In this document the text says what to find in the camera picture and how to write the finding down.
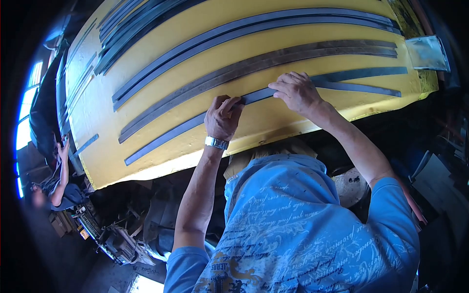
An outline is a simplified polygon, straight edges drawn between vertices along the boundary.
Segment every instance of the silver watch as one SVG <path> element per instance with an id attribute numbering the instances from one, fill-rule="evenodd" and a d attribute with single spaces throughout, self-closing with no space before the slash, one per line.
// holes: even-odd
<path id="1" fill-rule="evenodd" d="M 206 145 L 209 145 L 209 146 L 212 146 L 212 147 L 216 147 L 216 148 L 222 149 L 222 150 L 227 150 L 227 149 L 228 149 L 228 145 L 229 145 L 230 143 L 227 142 L 227 141 L 224 141 L 224 140 L 215 138 L 215 137 L 207 136 L 207 137 L 205 138 L 205 144 L 206 144 Z"/>

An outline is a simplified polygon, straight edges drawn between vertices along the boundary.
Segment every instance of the window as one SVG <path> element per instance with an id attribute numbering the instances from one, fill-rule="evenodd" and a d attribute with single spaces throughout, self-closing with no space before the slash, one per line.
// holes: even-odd
<path id="1" fill-rule="evenodd" d="M 41 83 L 41 72 L 42 72 L 42 61 L 39 61 L 38 63 L 34 64 L 32 68 L 30 80 L 28 82 L 28 88 L 31 88 Z"/>
<path id="2" fill-rule="evenodd" d="M 28 81 L 28 88 L 23 95 L 21 102 L 20 115 L 18 117 L 18 129 L 16 133 L 16 150 L 22 149 L 31 141 L 31 132 L 29 125 L 29 114 L 31 110 L 32 101 L 36 94 L 36 90 L 41 82 L 42 61 L 34 64 L 31 75 Z M 16 163 L 16 179 L 18 184 L 18 195 L 23 197 L 22 183 L 19 177 L 18 163 Z"/>
<path id="3" fill-rule="evenodd" d="M 165 285 L 144 276 L 137 275 L 130 286 L 129 293 L 163 293 Z"/>
<path id="4" fill-rule="evenodd" d="M 16 150 L 22 149 L 31 141 L 29 127 L 29 113 L 34 94 L 39 86 L 35 86 L 24 93 L 21 103 L 18 132 L 16 133 Z"/>

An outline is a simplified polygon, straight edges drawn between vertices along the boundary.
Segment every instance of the hand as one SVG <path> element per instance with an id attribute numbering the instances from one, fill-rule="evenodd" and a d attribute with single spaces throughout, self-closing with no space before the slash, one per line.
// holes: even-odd
<path id="1" fill-rule="evenodd" d="M 236 104 L 240 97 L 216 96 L 207 110 L 204 123 L 207 135 L 229 142 L 238 128 L 244 105 Z"/>
<path id="2" fill-rule="evenodd" d="M 60 143 L 57 143 L 57 152 L 62 162 L 66 162 L 68 160 L 68 149 L 70 148 L 69 135 L 66 134 L 62 136 L 62 141 L 64 142 L 63 147 L 61 147 Z"/>
<path id="3" fill-rule="evenodd" d="M 279 76 L 269 88 L 277 90 L 275 98 L 281 98 L 288 108 L 308 118 L 317 126 L 324 128 L 331 122 L 331 115 L 338 114 L 334 107 L 324 101 L 309 76 L 294 71 Z"/>

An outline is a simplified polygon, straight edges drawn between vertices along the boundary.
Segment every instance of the man's left hand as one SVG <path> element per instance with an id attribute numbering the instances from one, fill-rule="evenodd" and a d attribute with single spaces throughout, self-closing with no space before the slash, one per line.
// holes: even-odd
<path id="1" fill-rule="evenodd" d="M 240 97 L 231 98 L 227 95 L 213 99 L 204 119 L 208 136 L 227 142 L 233 138 L 244 108 L 244 105 L 236 104 L 240 100 Z"/>

